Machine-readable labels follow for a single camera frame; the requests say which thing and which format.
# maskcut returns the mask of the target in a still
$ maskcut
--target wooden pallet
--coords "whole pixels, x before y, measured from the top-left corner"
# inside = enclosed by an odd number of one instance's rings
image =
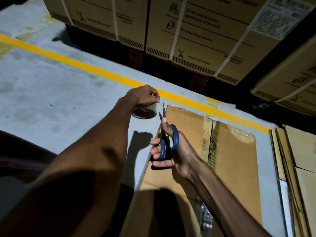
[[[66,25],[66,29],[71,44],[81,48],[82,51],[132,67],[191,91],[200,93],[209,80],[208,76],[188,70],[172,61],[158,59],[145,51],[125,46],[120,42],[113,42],[74,26]]]

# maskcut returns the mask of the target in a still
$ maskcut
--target hand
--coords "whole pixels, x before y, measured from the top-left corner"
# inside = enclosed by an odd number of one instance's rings
[[[158,91],[150,85],[130,89],[125,97],[135,100],[136,107],[147,107],[160,102]]]
[[[167,123],[167,119],[165,117],[162,118],[162,129],[167,133],[168,136],[173,138],[173,131],[171,126]],[[150,144],[157,145],[160,142],[160,138],[154,139],[150,141]],[[153,156],[153,159],[158,159],[161,152],[161,145],[156,146],[151,149],[150,154]],[[177,151],[172,153],[172,158],[152,162],[154,167],[175,167],[177,172],[185,179],[189,178],[190,171],[192,166],[195,166],[193,163],[196,160],[201,160],[198,154],[195,152],[191,144],[188,142],[184,134],[179,131],[179,146]]]

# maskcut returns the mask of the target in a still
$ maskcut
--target scissors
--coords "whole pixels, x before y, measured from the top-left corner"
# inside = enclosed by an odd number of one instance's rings
[[[165,105],[163,103],[162,103],[162,115],[161,115],[160,111],[158,113],[159,113],[160,120],[162,121],[162,118],[166,117]],[[169,136],[169,145],[170,145],[171,150],[176,150],[178,148],[178,145],[179,145],[179,132],[174,124],[171,124],[170,126],[172,128],[174,138],[172,139]],[[160,151],[160,156],[157,159],[157,161],[162,161],[164,159],[164,156],[166,153],[166,140],[167,140],[166,134],[163,131],[163,129],[161,128],[161,137],[160,137],[161,151]]]

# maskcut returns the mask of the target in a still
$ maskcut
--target tape roll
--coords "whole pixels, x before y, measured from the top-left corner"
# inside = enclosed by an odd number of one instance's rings
[[[132,116],[138,119],[152,119],[157,115],[157,103],[134,109]]]

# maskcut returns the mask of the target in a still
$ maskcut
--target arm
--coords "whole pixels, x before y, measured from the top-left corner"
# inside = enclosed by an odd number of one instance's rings
[[[162,119],[162,128],[173,137],[172,128],[166,118]],[[159,139],[151,141],[154,145],[158,143]],[[160,146],[154,147],[150,153],[153,159],[158,159]],[[198,156],[183,133],[179,132],[179,146],[172,159],[153,161],[152,165],[155,167],[174,166],[177,172],[193,185],[225,236],[270,236]]]
[[[1,222],[0,235],[102,235],[118,198],[132,111],[155,102],[160,102],[159,94],[149,85],[128,91],[104,119],[54,159]]]

